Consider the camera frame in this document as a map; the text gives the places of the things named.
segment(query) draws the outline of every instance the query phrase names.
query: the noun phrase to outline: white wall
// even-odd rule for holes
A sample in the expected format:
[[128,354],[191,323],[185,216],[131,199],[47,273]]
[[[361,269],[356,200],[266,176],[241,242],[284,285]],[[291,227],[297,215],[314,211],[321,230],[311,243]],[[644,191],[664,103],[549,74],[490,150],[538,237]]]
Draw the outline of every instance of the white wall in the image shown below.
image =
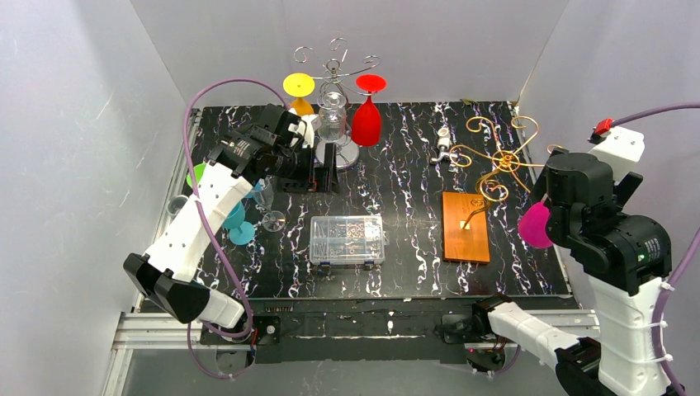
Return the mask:
[[[651,107],[700,100],[700,3],[572,0],[526,86],[520,113],[542,127],[531,148],[546,160],[547,144],[588,151],[591,129],[602,119],[622,118]],[[700,111],[676,111],[635,121],[646,152],[636,171],[645,180],[626,212],[658,220],[673,241],[677,265],[700,226]],[[566,253],[577,298],[593,304],[580,265]],[[690,394],[700,391],[697,373],[700,327],[697,284],[700,258],[672,294],[666,346],[672,366]]]
[[[308,45],[329,59],[329,42],[342,36],[347,71],[369,54],[382,58],[375,71],[388,87],[377,101],[518,99],[567,2],[132,0],[185,98],[223,78],[258,78],[281,90],[289,73],[319,75],[318,62],[294,62],[294,49]],[[202,102],[275,100],[241,85],[217,88]]]
[[128,0],[0,5],[0,394],[101,392],[182,109]]

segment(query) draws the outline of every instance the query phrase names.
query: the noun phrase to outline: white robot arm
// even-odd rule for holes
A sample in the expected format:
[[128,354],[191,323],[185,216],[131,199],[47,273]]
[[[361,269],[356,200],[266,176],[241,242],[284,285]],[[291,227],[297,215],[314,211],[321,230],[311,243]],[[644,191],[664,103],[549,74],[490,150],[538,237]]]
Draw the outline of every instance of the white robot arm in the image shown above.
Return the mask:
[[533,196],[546,194],[547,236],[584,266],[599,340],[562,332],[504,295],[475,304],[474,322],[482,334],[506,337],[537,356],[569,394],[667,394],[670,381],[651,341],[652,327],[662,323],[651,317],[671,270],[670,238],[654,220],[622,213],[641,183],[631,170],[644,151],[644,136],[617,126],[594,139],[588,154],[555,151]]
[[124,269],[136,287],[181,323],[200,319],[233,328],[244,308],[229,295],[193,279],[210,239],[196,202],[216,234],[230,211],[262,177],[275,175],[290,193],[337,192],[335,146],[323,166],[314,165],[316,115],[299,117],[268,105],[260,119],[228,133],[211,151],[204,176],[163,234],[143,255],[131,253]]

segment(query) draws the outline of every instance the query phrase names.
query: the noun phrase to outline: wooden block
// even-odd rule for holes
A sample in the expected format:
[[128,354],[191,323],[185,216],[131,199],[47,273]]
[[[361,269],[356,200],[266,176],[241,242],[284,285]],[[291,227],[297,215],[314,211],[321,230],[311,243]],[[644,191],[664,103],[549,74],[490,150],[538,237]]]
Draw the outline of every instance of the wooden block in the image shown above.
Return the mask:
[[480,263],[491,261],[486,212],[476,214],[467,225],[467,229],[461,228],[472,211],[483,207],[484,197],[481,194],[442,193],[445,260]]

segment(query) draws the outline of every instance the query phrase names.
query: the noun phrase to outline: table surface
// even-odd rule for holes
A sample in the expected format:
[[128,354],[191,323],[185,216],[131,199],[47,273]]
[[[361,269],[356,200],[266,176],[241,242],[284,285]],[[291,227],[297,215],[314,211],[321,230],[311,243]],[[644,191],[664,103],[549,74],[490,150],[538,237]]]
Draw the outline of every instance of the table surface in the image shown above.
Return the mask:
[[[532,203],[527,192],[507,174],[498,179],[510,191],[505,202],[487,214],[491,263],[442,260],[442,191],[474,192],[475,182],[492,170],[486,158],[472,156],[470,167],[448,162],[428,164],[435,154],[436,131],[446,125],[452,141],[493,153],[490,133],[471,133],[466,120],[485,116],[500,125],[505,149],[520,145],[506,102],[466,105],[449,103],[381,103],[382,136],[379,144],[362,148],[360,161],[338,174],[340,193],[289,195],[276,193],[272,208],[282,211],[286,227],[269,233],[260,224],[263,209],[244,200],[246,220],[257,232],[244,246],[231,243],[219,231],[227,257],[241,276],[251,298],[413,298],[463,295],[568,295],[562,268],[553,249],[529,247],[518,235],[517,224]],[[262,106],[206,107],[202,111],[192,156],[200,163],[228,130],[254,120]],[[357,109],[354,105],[350,115]],[[518,175],[533,181],[521,167]],[[185,185],[183,193],[192,191]],[[389,244],[386,261],[372,270],[337,269],[320,274],[309,262],[310,220],[320,215],[380,215]],[[196,274],[202,284],[236,296],[214,249],[206,250]]]

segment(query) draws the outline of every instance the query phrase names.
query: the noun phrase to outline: clear plastic box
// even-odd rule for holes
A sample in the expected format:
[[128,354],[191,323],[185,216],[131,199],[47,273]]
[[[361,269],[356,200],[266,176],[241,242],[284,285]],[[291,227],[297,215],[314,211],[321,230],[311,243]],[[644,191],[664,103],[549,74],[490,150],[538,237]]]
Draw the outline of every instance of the clear plastic box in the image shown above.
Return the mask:
[[342,266],[384,262],[384,230],[380,216],[314,216],[311,218],[310,261]]

